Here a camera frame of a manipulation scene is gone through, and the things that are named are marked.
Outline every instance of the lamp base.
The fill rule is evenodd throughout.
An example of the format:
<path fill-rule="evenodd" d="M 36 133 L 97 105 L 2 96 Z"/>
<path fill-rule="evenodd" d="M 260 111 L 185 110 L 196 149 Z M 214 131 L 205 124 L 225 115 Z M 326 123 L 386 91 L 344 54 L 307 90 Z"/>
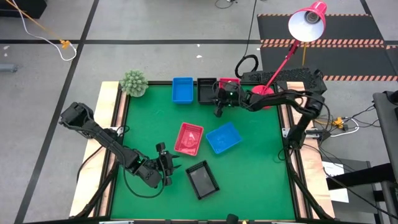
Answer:
<path fill-rule="evenodd" d="M 274 94 L 274 91 L 271 88 L 266 88 L 265 89 L 265 87 L 266 87 L 265 85 L 257 85 L 255 87 L 253 87 L 251 89 L 251 91 L 253 93 L 255 93 L 255 94 L 259 94 L 259 95 L 263 95 L 263 96 Z M 266 110 L 266 109 L 269 109 L 269 108 L 271 108 L 271 106 L 265 106 L 262 109 Z"/>

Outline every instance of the green mat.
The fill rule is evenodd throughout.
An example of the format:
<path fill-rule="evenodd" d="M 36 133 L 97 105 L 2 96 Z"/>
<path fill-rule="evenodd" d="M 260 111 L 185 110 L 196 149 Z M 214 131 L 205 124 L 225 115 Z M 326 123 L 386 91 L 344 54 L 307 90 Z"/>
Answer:
<path fill-rule="evenodd" d="M 119 169 L 111 211 L 113 219 L 189 219 L 222 220 L 233 213 L 241 219 L 293 220 L 292 198 L 284 162 L 277 159 L 282 149 L 277 108 L 248 112 L 242 108 L 225 108 L 221 118 L 213 115 L 214 106 L 197 103 L 196 87 L 191 105 L 172 103 L 172 87 L 150 86 L 141 98 L 131 98 L 126 125 L 131 130 L 124 145 L 136 148 L 151 158 L 157 157 L 155 145 L 165 142 L 166 149 L 181 156 L 181 164 L 172 175 L 173 184 L 160 196 L 143 199 L 133 196 L 124 184 Z M 221 154 L 215 154 L 206 134 L 231 121 L 242 141 Z M 197 156 L 174 151 L 183 122 L 204 127 Z M 185 169 L 207 160 L 220 191 L 198 200 Z M 137 193 L 154 195 L 139 177 L 127 175 Z"/>

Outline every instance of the red tray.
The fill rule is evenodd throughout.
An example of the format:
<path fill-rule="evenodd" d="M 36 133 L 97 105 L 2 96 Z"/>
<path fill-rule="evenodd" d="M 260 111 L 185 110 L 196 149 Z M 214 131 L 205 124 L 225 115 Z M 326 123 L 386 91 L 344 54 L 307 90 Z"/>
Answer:
<path fill-rule="evenodd" d="M 220 78 L 220 82 L 218 83 L 218 88 L 224 88 L 224 85 L 227 82 L 235 82 L 237 84 L 240 84 L 241 80 L 238 78 Z"/>
<path fill-rule="evenodd" d="M 203 127 L 182 123 L 174 150 L 191 156 L 198 154 Z"/>

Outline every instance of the succulent plant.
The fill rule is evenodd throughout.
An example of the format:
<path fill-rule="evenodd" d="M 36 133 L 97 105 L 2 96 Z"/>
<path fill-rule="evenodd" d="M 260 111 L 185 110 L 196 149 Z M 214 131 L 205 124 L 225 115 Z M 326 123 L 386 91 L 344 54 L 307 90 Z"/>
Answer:
<path fill-rule="evenodd" d="M 144 73 L 140 70 L 130 70 L 124 74 L 124 78 L 120 80 L 122 91 L 133 97 L 140 97 L 148 88 L 148 81 L 144 77 Z"/>

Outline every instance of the white cable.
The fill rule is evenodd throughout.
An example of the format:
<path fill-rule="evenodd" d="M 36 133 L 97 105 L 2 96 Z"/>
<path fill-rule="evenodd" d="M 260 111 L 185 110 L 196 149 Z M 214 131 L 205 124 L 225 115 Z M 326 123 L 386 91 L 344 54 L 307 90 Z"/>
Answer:
<path fill-rule="evenodd" d="M 18 7 L 18 5 L 17 5 L 17 3 L 15 2 L 15 0 L 12 0 L 12 2 L 14 3 L 15 6 Z M 62 53 L 61 53 L 61 50 L 59 49 L 59 47 L 58 47 L 57 45 L 51 43 L 51 41 L 47 40 L 47 39 L 44 38 L 44 37 L 38 37 L 38 36 L 36 36 L 36 35 L 31 34 L 31 33 L 26 29 L 24 16 L 22 15 L 22 13 L 21 13 L 20 10 L 18 10 L 18 12 L 19 12 L 19 15 L 21 15 L 22 23 L 24 24 L 24 29 L 25 29 L 25 31 L 26 31 L 27 34 L 31 35 L 32 37 L 45 40 L 46 42 L 48 42 L 49 44 L 51 44 L 52 46 L 54 46 L 54 47 L 58 50 L 58 53 L 60 54 L 62 60 L 66 61 L 66 62 L 69 62 L 69 61 L 73 60 L 73 59 L 76 57 L 76 54 L 77 54 L 76 48 L 72 45 L 72 43 L 69 43 L 69 45 L 72 47 L 73 51 L 75 52 L 75 55 L 74 55 L 72 58 L 70 58 L 70 59 L 65 59 L 65 58 L 63 57 Z"/>
<path fill-rule="evenodd" d="M 334 137 L 342 136 L 342 135 L 345 135 L 345 134 L 353 134 L 353 133 L 357 132 L 359 130 L 359 124 L 355 121 L 354 118 L 348 118 L 348 119 L 352 120 L 355 123 L 355 125 L 356 125 L 355 130 L 347 132 L 347 133 L 335 134 L 335 135 L 332 135 L 330 137 L 334 138 Z"/>

